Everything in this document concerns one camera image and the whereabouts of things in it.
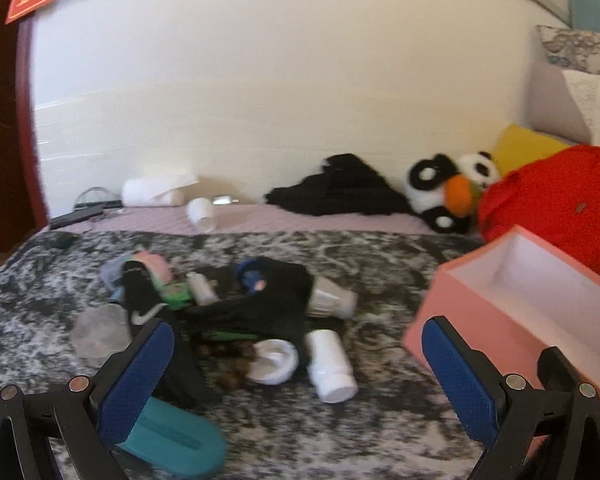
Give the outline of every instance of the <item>nike swoosh logo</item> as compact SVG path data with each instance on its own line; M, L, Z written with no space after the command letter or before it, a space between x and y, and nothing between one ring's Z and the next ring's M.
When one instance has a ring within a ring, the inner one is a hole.
M144 316L140 316L140 313L137 310L134 310L131 314L131 323L136 326L144 325L147 321L155 317L158 312L160 312L165 306L166 303L158 303L153 308L149 309Z

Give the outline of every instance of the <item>teal case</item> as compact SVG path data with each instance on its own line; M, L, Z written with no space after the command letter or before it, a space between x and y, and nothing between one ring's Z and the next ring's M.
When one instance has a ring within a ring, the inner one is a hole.
M226 442L208 420L150 397L120 448L187 479L211 478L224 463Z

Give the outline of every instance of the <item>orange plush part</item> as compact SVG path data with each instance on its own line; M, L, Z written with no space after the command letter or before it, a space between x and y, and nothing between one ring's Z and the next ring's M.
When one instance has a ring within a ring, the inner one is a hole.
M445 206L451 214L464 218L472 211L474 197L471 193L471 183L462 174L451 177L445 183Z

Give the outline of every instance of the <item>bed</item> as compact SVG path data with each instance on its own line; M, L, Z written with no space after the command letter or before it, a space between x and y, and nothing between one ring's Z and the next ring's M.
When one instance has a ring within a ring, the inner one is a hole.
M218 478L465 478L481 449L468 440L439 386L401 348L400 338L436 267L480 242L427 234L417 223L407 228L412 219L400 215L336 216L322 224L287 217L281 230L273 212L262 209L269 206L226 207L219 226L226 232L210 235L193 234L182 211L156 209L112 213L28 240L0 269L0 386L13 382L27 393L41 392L95 372L75 355L68 332L80 312L107 301L98 271L114 256L140 249L162 254L176 278L270 256L304 264L359 294L343 342L360 391L343 404L323 404L308 378L297 374L281 386L251 386L224 396L219 406L198 412L228 441ZM260 225L250 224L260 216ZM210 384L221 367L206 365ZM76 478L62 447L54 449L64 477ZM114 453L132 480L170 478Z

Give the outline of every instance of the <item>silver metal object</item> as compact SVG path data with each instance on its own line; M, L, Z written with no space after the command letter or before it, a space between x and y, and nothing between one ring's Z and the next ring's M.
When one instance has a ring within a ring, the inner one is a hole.
M580 385L580 387L578 388L580 390L580 393L583 394L585 397L595 397L596 396L596 389L593 387L593 384L589 384L589 383L582 383Z
M526 387L525 378L517 374L511 374L507 376L507 386L512 390L524 390Z
M11 400L18 394L18 389L15 386L5 386L0 392L3 400Z
M69 389L72 392L82 392L89 386L89 378L83 375L74 377L69 381Z
M211 199L213 205L228 205L237 204L240 202L237 198L233 198L231 195L216 195Z

